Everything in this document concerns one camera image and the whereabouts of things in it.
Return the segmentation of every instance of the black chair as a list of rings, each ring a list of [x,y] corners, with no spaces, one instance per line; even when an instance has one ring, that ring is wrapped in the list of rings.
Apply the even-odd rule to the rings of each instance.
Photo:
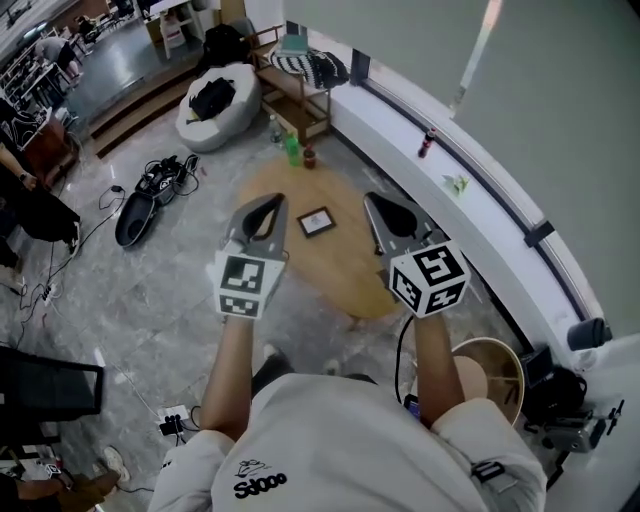
[[[0,347],[0,418],[72,421],[100,414],[104,370]]]

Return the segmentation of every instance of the marble floor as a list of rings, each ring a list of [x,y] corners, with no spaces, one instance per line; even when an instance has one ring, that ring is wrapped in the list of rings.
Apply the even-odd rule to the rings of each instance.
[[[111,185],[130,192],[149,160],[171,154],[184,159],[189,154],[174,133],[175,116],[175,110],[167,113],[102,161],[92,156],[90,145],[83,148],[81,165],[69,174],[61,199],[81,215],[85,234],[109,214],[109,209],[98,209],[98,200]],[[359,190],[393,191],[393,185],[334,137],[319,140],[316,149],[320,159]],[[52,306],[45,308],[41,302],[36,306],[25,324],[20,350],[98,363],[106,369],[102,414],[60,426],[59,449],[73,471],[90,473],[101,449],[113,445],[132,474],[129,488],[153,488],[174,440],[160,435],[156,417],[142,399],[153,411],[199,402],[222,330],[205,265],[234,211],[240,184],[280,151],[269,142],[267,119],[260,115],[242,136],[201,156],[206,176],[200,175],[199,189],[161,210],[144,242],[123,250],[114,237],[116,221],[109,220],[54,279],[60,297]],[[112,197],[107,193],[102,204]],[[16,231],[10,245],[24,258],[31,290],[46,280],[51,244]],[[65,250],[56,244],[54,265],[63,261]],[[517,346],[477,277],[470,290],[464,303],[446,315],[452,343],[488,335]],[[21,334],[20,320],[29,310],[18,311],[17,297],[4,288],[0,304],[0,339],[15,343]],[[327,360],[335,358],[344,371],[369,374],[393,393],[396,342],[406,316],[366,322],[359,330],[348,331],[349,318],[289,271],[256,327],[254,366],[261,364],[261,347],[270,341],[301,372],[320,372]],[[414,378],[412,359],[413,343],[406,342],[400,373],[405,390]],[[102,508],[142,511],[149,499],[145,491],[119,492]]]

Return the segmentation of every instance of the picture frame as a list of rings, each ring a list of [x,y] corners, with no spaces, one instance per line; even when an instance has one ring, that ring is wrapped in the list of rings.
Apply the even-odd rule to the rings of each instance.
[[[300,215],[296,220],[307,238],[313,238],[337,225],[326,206]]]

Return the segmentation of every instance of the black bag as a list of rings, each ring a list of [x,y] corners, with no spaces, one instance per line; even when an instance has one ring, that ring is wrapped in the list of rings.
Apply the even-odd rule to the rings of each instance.
[[[236,90],[231,82],[224,78],[218,78],[215,82],[209,82],[198,93],[189,99],[189,106],[196,113],[200,121],[211,119],[227,108]]]
[[[204,55],[196,66],[196,74],[211,67],[224,67],[231,62],[245,62],[251,47],[247,41],[240,41],[242,34],[224,23],[210,28],[202,43]]]

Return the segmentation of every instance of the white bean bag chair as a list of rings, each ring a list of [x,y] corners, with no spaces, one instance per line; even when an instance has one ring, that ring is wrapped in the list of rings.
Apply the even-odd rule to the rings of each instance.
[[[231,105],[213,119],[190,122],[194,119],[189,99],[197,95],[205,85],[218,78],[233,80],[236,94]],[[233,63],[224,68],[212,68],[201,78],[194,80],[189,92],[180,102],[176,128],[184,145],[195,152],[213,151],[230,137],[246,130],[260,111],[262,91],[258,78],[250,64]]]

